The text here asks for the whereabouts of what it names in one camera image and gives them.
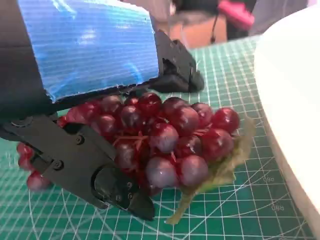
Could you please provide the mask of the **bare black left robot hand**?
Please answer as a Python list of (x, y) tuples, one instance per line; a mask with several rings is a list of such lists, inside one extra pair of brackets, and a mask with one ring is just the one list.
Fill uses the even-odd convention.
[(194, 93), (204, 79), (178, 40), (140, 6), (118, 0), (0, 3), (0, 136), (34, 151), (46, 179), (105, 209), (151, 221), (154, 204), (116, 166), (114, 147), (57, 112), (141, 88)]

